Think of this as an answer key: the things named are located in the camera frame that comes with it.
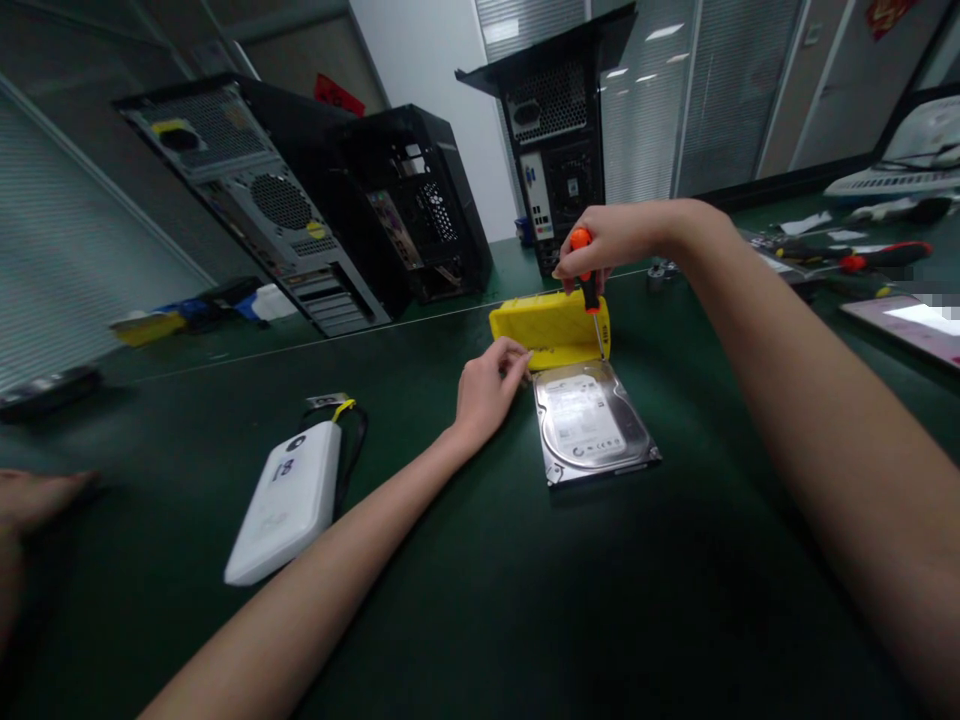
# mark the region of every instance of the yellow sticker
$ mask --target yellow sticker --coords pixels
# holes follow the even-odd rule
[[[311,220],[307,223],[307,233],[309,233],[310,237],[316,238],[317,240],[323,240],[327,236],[327,231],[323,229],[323,225],[316,220]]]
[[[150,126],[150,129],[153,130],[157,135],[161,135],[165,132],[170,132],[171,130],[186,130],[187,121],[182,118],[175,118],[173,120],[161,120]]]

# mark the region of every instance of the white device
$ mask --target white device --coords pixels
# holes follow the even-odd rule
[[[907,115],[873,167],[832,183],[823,194],[845,202],[895,200],[960,185],[960,97],[923,103]]]
[[[327,421],[273,449],[223,573],[228,585],[263,580],[330,527],[340,436],[340,426]]]

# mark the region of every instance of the forearm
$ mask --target forearm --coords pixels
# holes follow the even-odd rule
[[[782,478],[905,668],[960,709],[960,473],[726,216],[701,207],[684,222],[664,252],[709,315]]]
[[[323,667],[383,566],[476,452],[448,430],[253,597],[144,717],[286,717]]]

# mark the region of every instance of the door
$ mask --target door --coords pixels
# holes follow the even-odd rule
[[[950,0],[921,0],[875,39],[867,13],[874,0],[851,0],[826,83],[814,100],[791,170],[868,153],[920,62]]]

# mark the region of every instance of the black computer tower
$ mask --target black computer tower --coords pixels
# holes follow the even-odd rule
[[[544,277],[583,211],[605,202],[597,78],[620,62],[635,19],[631,3],[473,72],[456,72],[503,106]]]
[[[403,264],[332,143],[355,116],[235,74],[114,105],[323,333],[409,304]]]
[[[450,123],[405,105],[334,136],[417,299],[483,292],[493,261]]]

